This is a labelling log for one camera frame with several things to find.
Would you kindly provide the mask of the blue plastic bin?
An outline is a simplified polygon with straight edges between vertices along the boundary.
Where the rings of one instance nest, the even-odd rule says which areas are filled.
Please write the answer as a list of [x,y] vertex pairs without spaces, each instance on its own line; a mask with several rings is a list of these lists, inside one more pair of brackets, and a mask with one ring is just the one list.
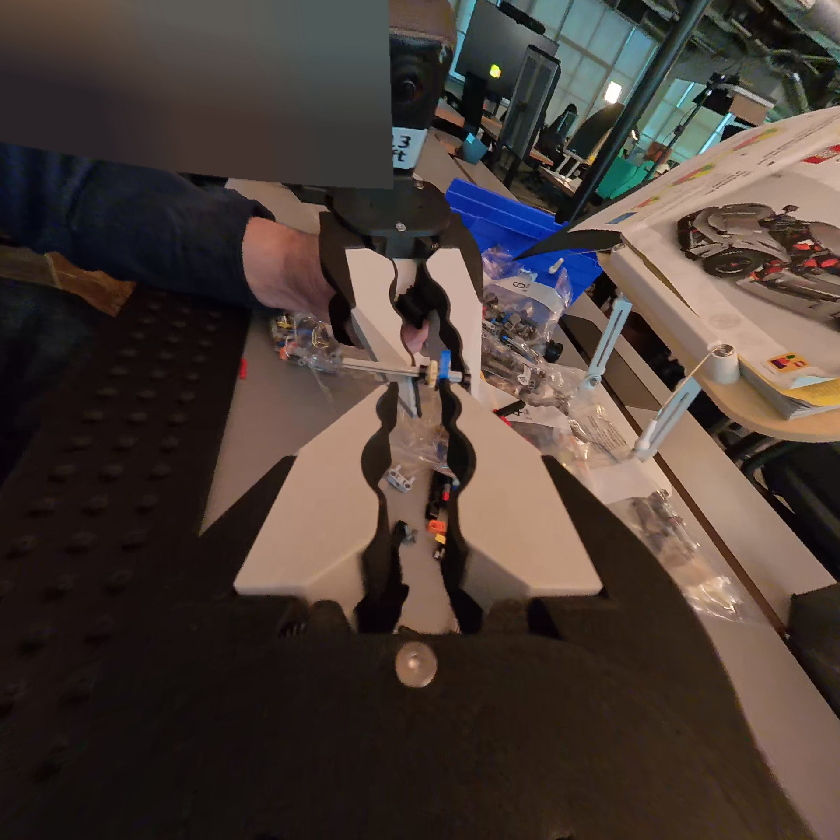
[[[481,252],[499,247],[515,258],[566,227],[566,224],[556,224],[550,213],[463,180],[452,181],[445,196]],[[563,264],[558,272],[551,273],[550,268],[559,259]],[[539,283],[548,287],[555,286],[559,273],[564,270],[570,282],[572,301],[592,287],[602,274],[593,251],[573,248],[534,255],[523,259],[521,264],[536,275]]]

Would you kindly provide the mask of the open instruction book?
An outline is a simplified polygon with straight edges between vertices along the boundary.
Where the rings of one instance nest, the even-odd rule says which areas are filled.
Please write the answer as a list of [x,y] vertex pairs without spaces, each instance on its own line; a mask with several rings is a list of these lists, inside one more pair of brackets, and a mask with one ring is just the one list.
[[838,409],[839,108],[749,129],[520,253],[631,248],[783,417]]

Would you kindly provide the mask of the grey cabinet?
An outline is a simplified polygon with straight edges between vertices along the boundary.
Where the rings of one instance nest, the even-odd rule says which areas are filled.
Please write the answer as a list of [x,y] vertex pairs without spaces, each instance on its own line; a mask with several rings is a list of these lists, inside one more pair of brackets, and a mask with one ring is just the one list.
[[560,77],[558,59],[535,45],[526,48],[498,139],[521,163],[530,156]]

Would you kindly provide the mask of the person's left forearm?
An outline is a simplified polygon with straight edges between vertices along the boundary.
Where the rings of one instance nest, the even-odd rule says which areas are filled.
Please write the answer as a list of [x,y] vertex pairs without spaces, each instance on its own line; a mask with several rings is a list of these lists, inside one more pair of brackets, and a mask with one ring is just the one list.
[[254,307],[248,225],[258,202],[148,167],[1,145],[1,228],[16,244],[183,295]]

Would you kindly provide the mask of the person's left hand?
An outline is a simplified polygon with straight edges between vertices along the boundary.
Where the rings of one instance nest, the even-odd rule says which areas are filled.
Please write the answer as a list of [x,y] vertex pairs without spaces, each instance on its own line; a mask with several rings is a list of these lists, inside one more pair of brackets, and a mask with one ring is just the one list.
[[242,258],[248,287],[260,303],[329,319],[333,289],[322,273],[316,235],[252,217],[245,228]]

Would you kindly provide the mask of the dark perforated board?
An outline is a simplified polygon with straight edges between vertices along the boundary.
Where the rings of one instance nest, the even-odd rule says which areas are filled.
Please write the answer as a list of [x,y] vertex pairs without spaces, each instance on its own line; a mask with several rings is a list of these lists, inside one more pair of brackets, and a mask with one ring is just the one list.
[[293,838],[282,604],[199,531],[250,316],[136,291],[2,494],[2,838]]

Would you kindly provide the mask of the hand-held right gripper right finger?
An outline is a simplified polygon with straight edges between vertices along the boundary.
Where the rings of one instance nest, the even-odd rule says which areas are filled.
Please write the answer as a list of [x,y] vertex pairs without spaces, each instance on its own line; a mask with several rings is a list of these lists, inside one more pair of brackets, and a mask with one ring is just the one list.
[[448,433],[444,587],[459,630],[480,630],[502,602],[590,596],[603,584],[550,472],[568,472],[464,386],[439,384]]

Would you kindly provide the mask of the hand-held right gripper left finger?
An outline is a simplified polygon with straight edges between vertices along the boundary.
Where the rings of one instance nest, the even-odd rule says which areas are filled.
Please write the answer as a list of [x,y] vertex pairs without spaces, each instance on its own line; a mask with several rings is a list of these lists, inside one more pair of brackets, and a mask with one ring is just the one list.
[[234,579],[238,595],[333,602],[363,633],[400,618],[400,558],[380,482],[392,464],[398,387],[377,386],[288,459]]

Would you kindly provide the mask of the large bag dark lego pieces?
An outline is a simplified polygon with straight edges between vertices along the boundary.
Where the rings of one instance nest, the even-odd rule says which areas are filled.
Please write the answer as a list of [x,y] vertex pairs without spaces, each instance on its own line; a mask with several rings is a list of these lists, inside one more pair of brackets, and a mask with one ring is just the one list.
[[548,287],[499,247],[483,252],[481,260],[483,379],[529,405],[558,403],[564,374],[560,363],[545,362],[543,348],[557,341],[555,330],[571,303],[566,272]]

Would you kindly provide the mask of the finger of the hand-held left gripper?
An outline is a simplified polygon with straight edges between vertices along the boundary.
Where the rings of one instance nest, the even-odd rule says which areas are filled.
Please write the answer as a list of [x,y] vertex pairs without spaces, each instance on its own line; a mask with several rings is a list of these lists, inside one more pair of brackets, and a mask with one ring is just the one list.
[[414,366],[403,337],[403,317],[393,299],[395,264],[367,248],[348,248],[345,257],[353,293],[350,318],[362,348],[373,361],[394,368]]
[[482,303],[458,248],[439,248],[426,259],[432,310],[437,314],[438,335],[451,353],[455,371],[469,375],[469,391],[481,395]]

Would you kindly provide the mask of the pile of clear plastic bags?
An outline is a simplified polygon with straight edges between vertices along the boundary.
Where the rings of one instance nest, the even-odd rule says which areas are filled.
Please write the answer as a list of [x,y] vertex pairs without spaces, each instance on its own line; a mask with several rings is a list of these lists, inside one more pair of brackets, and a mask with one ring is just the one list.
[[[558,403],[527,404],[519,417],[507,419],[514,430],[542,455],[558,459],[629,527],[696,613],[746,623],[751,615],[740,585],[722,570],[721,563],[704,556],[658,468],[632,455],[622,429],[614,424],[617,410],[607,407],[603,389],[585,389],[581,370],[564,365],[560,370],[564,388]],[[496,409],[519,400],[482,380],[481,397],[488,407]]]

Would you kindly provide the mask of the black metal pole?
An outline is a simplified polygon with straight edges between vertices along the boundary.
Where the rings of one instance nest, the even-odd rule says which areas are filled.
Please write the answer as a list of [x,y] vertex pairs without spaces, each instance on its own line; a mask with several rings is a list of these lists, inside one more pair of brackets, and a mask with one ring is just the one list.
[[571,224],[582,216],[589,199],[594,195],[604,175],[609,171],[632,129],[644,114],[655,93],[661,86],[679,55],[686,47],[691,34],[706,12],[710,1],[689,1],[658,48],[645,73],[625,103],[604,144],[599,150],[581,184],[572,196],[565,197],[558,205],[554,220],[558,224]]

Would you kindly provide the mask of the black monitor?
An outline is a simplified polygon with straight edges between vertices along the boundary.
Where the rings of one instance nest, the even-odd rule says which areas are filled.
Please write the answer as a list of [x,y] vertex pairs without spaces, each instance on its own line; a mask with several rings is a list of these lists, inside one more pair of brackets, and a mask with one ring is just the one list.
[[550,38],[519,23],[498,5],[476,1],[458,51],[455,74],[477,77],[486,82],[488,94],[510,99],[530,46],[549,56],[556,56],[558,48]]

